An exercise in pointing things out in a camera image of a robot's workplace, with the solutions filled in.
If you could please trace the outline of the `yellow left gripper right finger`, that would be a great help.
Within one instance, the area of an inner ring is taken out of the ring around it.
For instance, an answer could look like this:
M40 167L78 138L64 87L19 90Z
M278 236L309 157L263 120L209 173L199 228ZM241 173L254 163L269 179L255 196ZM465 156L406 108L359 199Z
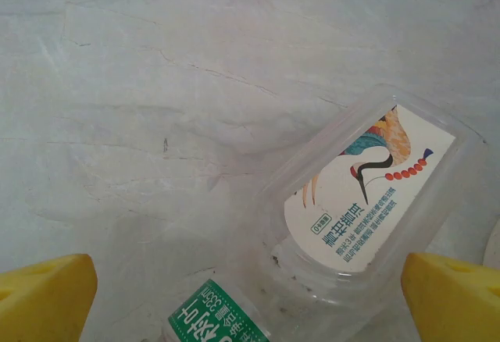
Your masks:
M411 253L401 286L422 341L499 340L497 269Z

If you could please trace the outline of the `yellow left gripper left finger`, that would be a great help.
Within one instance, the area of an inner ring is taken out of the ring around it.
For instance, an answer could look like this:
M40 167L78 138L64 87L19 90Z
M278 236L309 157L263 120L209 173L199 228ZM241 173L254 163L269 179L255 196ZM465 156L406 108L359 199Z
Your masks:
M98 288L87 254L1 274L2 341L78 341Z

